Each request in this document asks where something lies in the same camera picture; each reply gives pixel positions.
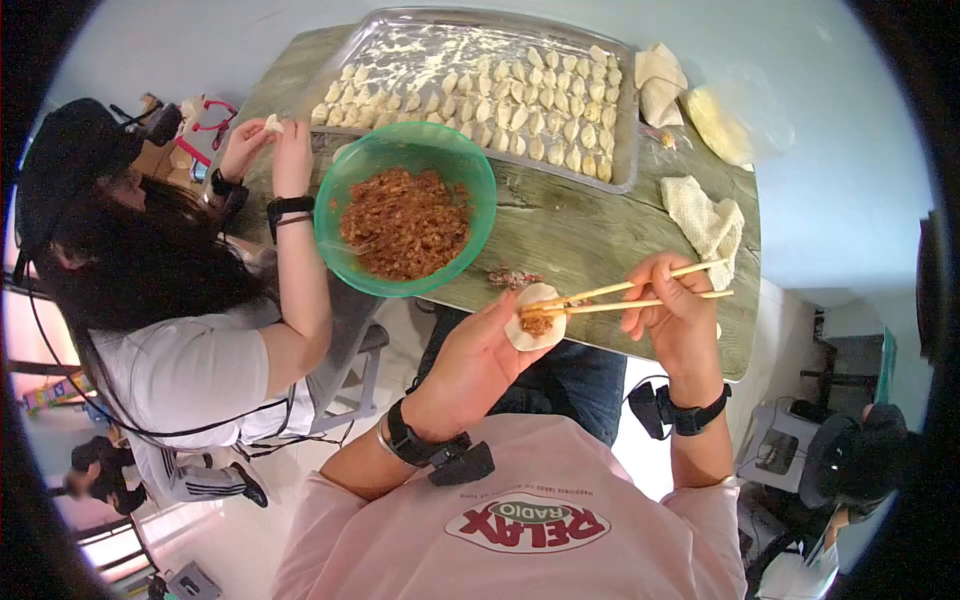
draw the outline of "black hair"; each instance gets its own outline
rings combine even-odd
[[[42,289],[60,309],[84,372],[114,404],[117,394],[91,330],[121,336],[168,319],[224,312],[265,294],[261,280],[217,238],[216,224],[195,196],[148,177],[141,187],[146,211],[114,200],[109,185],[70,199],[50,248],[34,257]],[[64,267],[54,245],[82,266]]]

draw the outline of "black sneaker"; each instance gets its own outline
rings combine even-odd
[[[243,467],[240,466],[240,463],[233,463],[231,467],[237,469],[237,472],[240,473],[240,477],[243,478],[244,483],[247,484],[247,488],[243,490],[243,494],[253,501],[253,504],[259,506],[262,509],[267,508],[267,494],[264,493],[263,488],[260,487],[260,484],[250,477]]]

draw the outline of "green bowl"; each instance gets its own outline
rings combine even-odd
[[[326,265],[348,285],[374,296],[395,298],[422,294],[459,275],[487,243],[496,215],[496,181],[480,148],[461,133],[425,122],[395,123],[370,132],[350,145],[327,171],[317,192],[314,230],[317,242],[344,244],[340,217],[350,201],[349,189],[384,169],[403,167],[417,175],[434,169],[449,187],[462,183],[469,192],[470,234],[467,245],[437,273],[413,281],[390,281],[371,275],[357,257],[319,245]],[[336,199],[336,206],[331,200]]]

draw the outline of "floor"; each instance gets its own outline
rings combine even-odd
[[[412,300],[394,299],[384,304],[377,320],[391,337],[383,351],[374,396],[377,406],[386,409],[413,380],[433,319],[414,308]],[[744,379],[732,384],[733,396],[727,409],[734,448],[743,445],[755,406],[804,393],[799,373],[813,355],[812,326],[811,305],[766,280],[761,282],[753,358]],[[654,373],[663,373],[659,364],[630,359],[626,389]],[[356,388],[348,389],[345,396],[357,393]],[[358,421],[350,437],[369,429],[375,421],[376,417]],[[340,439],[343,433],[343,428],[334,430],[330,438]],[[335,444],[303,443],[255,459],[255,474],[270,496],[267,509],[235,497],[179,504],[141,516],[143,537],[156,563],[161,569],[176,571],[196,561],[223,589],[227,600],[268,597],[297,505],[299,482],[336,448]],[[671,490],[668,442],[651,440],[629,410],[620,422],[613,453],[646,495],[660,499]],[[216,460],[226,464],[234,459],[223,450]],[[144,507],[138,512],[150,511],[150,507]]]

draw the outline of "blue jeans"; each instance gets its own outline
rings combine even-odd
[[[437,324],[407,394],[418,388],[447,334],[469,313],[437,304],[436,314]],[[564,415],[612,446],[620,423],[626,369],[627,358],[621,354],[563,340],[522,372],[488,415]]]

